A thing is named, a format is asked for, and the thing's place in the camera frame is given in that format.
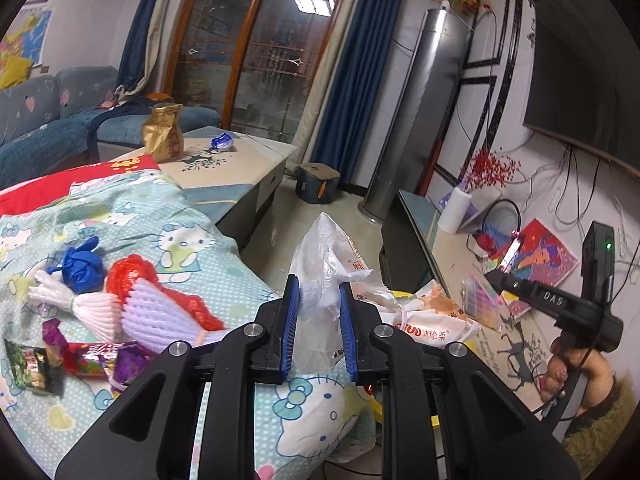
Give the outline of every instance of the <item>paper towel roll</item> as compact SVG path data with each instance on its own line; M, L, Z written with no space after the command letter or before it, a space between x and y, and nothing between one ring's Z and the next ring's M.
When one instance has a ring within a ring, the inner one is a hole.
M449 201L438 220L438 227L446 233L454 234L460 227L469 204L471 204L471 195L459 187L453 188Z

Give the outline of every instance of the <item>bed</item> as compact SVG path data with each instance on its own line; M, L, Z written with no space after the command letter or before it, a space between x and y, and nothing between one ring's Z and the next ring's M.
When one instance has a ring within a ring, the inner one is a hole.
M179 245L172 243L176 233ZM27 295L37 270L55 266L66 248L91 236L99 238L96 250L105 267L140 254L163 273L165 286L200 295L226 328L252 321L258 307L276 297L242 263L235 241L191 208L169 176L133 171L76 187L33 212L0 218L0 328L5 339L43 346L42 322L57 317L69 341L96 341L70 314L36 304ZM169 259L177 267L167 266ZM188 265L180 267L187 259ZM55 394L22 389L12 376L4 344L0 344L0 372L2 416L31 459L53 478L66 452L114 402L108 384L65 374ZM305 399L297 402L301 410L294 413L289 397L300 391ZM292 373L281 386L257 386L254 415L255 469L261 480L306 479L330 454L332 460L343 462L374 445L370 399L349 382L342 362L331 374ZM205 416L202 408L193 479ZM3 447L9 444L14 445L0 442Z

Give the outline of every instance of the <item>metal screw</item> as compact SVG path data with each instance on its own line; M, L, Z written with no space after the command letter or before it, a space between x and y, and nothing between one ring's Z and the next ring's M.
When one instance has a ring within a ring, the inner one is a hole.
M262 325L258 323L249 323L242 329L242 331L244 332L244 335L256 337L262 333Z
M389 325L378 325L373 329L373 333L378 337L391 337L394 333L394 328Z
M184 341L175 341L169 345L169 354L178 357L184 354L187 348L189 347Z
M466 346L457 341L451 343L449 345L449 353L453 355L453 357L464 357L466 355Z

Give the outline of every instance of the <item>tv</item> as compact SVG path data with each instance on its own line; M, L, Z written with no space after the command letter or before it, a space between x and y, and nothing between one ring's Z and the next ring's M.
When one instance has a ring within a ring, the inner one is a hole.
M524 126L640 176L640 50L609 0L535 0Z

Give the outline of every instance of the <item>ceiling light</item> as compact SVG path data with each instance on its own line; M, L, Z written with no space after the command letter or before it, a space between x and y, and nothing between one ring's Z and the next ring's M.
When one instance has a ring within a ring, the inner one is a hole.
M335 0L294 0L298 10L307 14L330 16L335 7Z

